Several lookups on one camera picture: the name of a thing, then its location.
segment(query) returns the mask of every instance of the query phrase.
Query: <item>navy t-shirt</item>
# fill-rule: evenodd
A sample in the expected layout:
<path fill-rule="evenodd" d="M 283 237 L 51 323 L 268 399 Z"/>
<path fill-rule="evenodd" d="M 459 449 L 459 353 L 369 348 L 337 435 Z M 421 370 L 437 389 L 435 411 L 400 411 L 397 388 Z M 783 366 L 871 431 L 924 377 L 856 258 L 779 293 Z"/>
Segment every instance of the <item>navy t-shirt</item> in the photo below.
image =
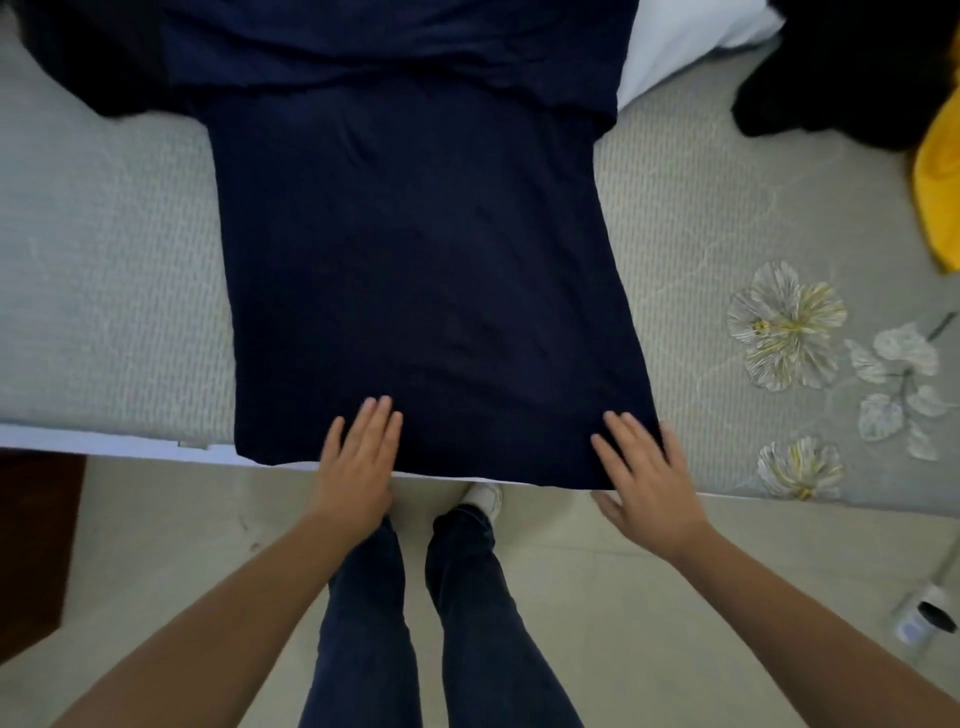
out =
<path fill-rule="evenodd" d="M 306 5 L 168 3 L 216 164 L 237 451 L 316 459 L 389 394 L 400 471 L 609 487 L 605 410 L 660 437 L 592 165 L 636 0 Z"/>

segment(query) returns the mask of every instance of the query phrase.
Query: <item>embroidered flower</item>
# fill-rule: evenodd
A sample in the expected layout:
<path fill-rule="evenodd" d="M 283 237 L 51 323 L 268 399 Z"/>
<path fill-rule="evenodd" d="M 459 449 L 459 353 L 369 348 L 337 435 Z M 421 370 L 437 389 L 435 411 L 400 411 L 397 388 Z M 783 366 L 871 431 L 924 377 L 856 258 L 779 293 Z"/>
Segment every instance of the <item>embroidered flower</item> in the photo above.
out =
<path fill-rule="evenodd" d="M 828 283 L 804 285 L 786 262 L 767 263 L 727 312 L 730 335 L 750 347 L 745 364 L 758 387 L 779 392 L 799 381 L 821 388 L 836 377 L 830 332 L 847 308 Z"/>
<path fill-rule="evenodd" d="M 906 449 L 918 460 L 937 460 L 938 453 L 929 436 L 916 421 L 915 415 L 943 417 L 957 405 L 943 401 L 929 384 L 918 384 L 917 375 L 933 376 L 940 371 L 940 355 L 933 342 L 944 332 L 956 313 L 949 313 L 929 336 L 924 337 L 914 323 L 881 331 L 874 339 L 874 350 L 888 361 L 905 362 L 899 372 L 888 366 L 866 347 L 847 339 L 850 361 L 856 375 L 872 384 L 895 381 L 898 390 L 892 394 L 868 395 L 860 403 L 857 427 L 860 437 L 868 442 L 886 440 L 906 430 Z"/>
<path fill-rule="evenodd" d="M 837 483 L 845 469 L 835 445 L 802 437 L 785 449 L 776 443 L 762 448 L 756 472 L 774 497 L 832 500 L 840 497 Z"/>

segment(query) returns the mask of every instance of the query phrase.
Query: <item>yellow cloth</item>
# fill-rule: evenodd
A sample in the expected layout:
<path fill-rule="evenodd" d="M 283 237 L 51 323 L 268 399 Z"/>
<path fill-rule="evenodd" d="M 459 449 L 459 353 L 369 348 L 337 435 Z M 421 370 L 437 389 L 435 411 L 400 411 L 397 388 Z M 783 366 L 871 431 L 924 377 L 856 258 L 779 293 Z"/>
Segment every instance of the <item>yellow cloth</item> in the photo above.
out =
<path fill-rule="evenodd" d="M 960 270 L 960 30 L 953 61 L 957 87 L 926 133 L 913 168 L 926 237 L 948 273 Z"/>

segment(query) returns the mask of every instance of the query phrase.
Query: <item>shoe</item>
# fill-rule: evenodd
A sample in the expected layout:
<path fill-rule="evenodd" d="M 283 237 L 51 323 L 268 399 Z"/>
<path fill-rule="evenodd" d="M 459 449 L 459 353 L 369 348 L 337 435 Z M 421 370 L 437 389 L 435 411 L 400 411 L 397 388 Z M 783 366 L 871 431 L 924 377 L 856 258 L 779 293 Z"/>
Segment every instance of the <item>shoe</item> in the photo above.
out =
<path fill-rule="evenodd" d="M 499 483 L 473 483 L 461 498 L 460 504 L 479 508 L 490 519 L 490 523 L 493 523 L 503 507 L 503 487 Z"/>

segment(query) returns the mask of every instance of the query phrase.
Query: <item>jeans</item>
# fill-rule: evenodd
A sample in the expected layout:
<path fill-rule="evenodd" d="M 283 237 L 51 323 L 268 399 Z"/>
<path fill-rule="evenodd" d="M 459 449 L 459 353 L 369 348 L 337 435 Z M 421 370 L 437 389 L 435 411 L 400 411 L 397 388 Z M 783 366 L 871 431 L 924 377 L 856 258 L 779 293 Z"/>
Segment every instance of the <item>jeans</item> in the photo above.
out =
<path fill-rule="evenodd" d="M 450 728 L 583 728 L 516 611 L 487 517 L 460 505 L 437 518 L 433 532 L 426 582 L 444 626 Z M 385 519 L 330 580 L 300 728 L 420 728 L 404 589 L 399 543 Z"/>

